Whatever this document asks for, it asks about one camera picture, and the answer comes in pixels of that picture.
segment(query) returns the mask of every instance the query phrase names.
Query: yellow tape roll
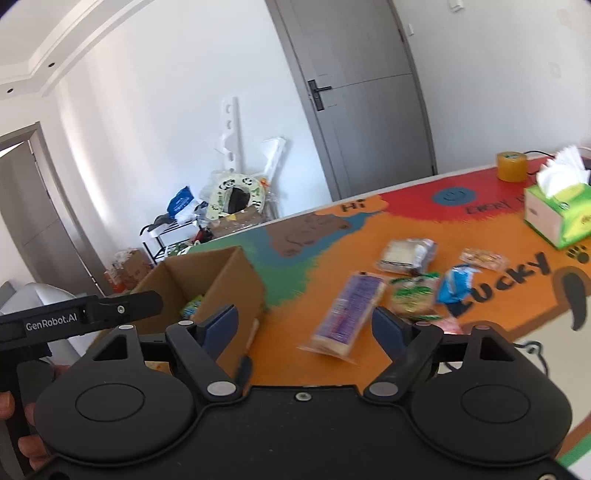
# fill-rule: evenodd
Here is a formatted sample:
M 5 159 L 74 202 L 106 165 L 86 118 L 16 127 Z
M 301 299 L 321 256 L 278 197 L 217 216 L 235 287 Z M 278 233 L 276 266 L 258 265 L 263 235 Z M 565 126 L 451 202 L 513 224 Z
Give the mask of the yellow tape roll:
M 496 156 L 496 176 L 517 183 L 527 180 L 527 156 L 519 152 L 503 152 Z

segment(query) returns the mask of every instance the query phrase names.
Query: green snack package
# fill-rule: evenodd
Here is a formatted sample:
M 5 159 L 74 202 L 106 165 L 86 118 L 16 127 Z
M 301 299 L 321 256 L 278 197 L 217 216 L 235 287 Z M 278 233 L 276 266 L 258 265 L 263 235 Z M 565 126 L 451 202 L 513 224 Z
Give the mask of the green snack package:
M 201 302 L 203 301 L 203 295 L 197 295 L 193 300 L 187 303 L 180 311 L 180 315 L 184 320 L 190 320 L 191 315 L 197 311 Z
M 433 311 L 439 274 L 431 273 L 414 278 L 397 278 L 390 282 L 391 294 L 389 309 L 399 317 L 421 320 L 439 317 Z

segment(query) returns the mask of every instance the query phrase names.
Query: ceiling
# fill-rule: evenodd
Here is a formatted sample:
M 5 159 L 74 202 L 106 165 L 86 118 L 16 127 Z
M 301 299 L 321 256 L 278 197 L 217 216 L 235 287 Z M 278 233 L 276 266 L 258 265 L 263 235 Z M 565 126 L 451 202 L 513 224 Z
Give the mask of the ceiling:
M 19 0 L 0 18 L 0 100 L 47 95 L 118 25 L 153 0 Z
M 0 18 L 0 65 L 28 62 L 79 0 L 19 0 Z

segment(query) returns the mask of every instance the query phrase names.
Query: red paint area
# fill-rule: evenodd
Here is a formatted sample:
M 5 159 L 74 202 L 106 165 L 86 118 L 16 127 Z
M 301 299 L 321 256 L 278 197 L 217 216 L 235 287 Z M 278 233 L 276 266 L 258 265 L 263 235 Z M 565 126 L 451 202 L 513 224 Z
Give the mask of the red paint area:
M 536 172 L 546 160 L 531 160 L 528 163 L 528 171 Z M 535 175 L 529 175 L 525 183 L 499 180 L 496 177 L 496 167 L 493 167 L 394 190 L 380 196 L 388 202 L 385 211 L 397 216 L 434 221 L 479 220 L 523 210 L 524 188 L 534 183 Z M 470 189 L 476 193 L 476 199 L 458 206 L 444 206 L 432 200 L 436 193 L 451 187 Z

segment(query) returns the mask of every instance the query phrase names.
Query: green paint area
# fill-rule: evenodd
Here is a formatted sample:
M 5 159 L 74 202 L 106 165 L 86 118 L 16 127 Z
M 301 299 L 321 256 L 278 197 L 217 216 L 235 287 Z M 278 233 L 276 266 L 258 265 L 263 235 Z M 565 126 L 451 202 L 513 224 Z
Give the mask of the green paint area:
M 190 252 L 206 252 L 237 245 L 243 248 L 256 273 L 265 284 L 267 307 L 278 307 L 305 291 L 307 273 L 316 266 L 316 257 L 306 258 L 292 265 L 274 267 L 264 264 L 258 261 L 256 243 L 244 238 L 244 235 L 222 237 L 213 242 L 193 247 Z
M 583 437 L 576 447 L 565 453 L 558 461 L 563 467 L 568 468 L 581 460 L 589 452 L 591 452 L 591 433 Z

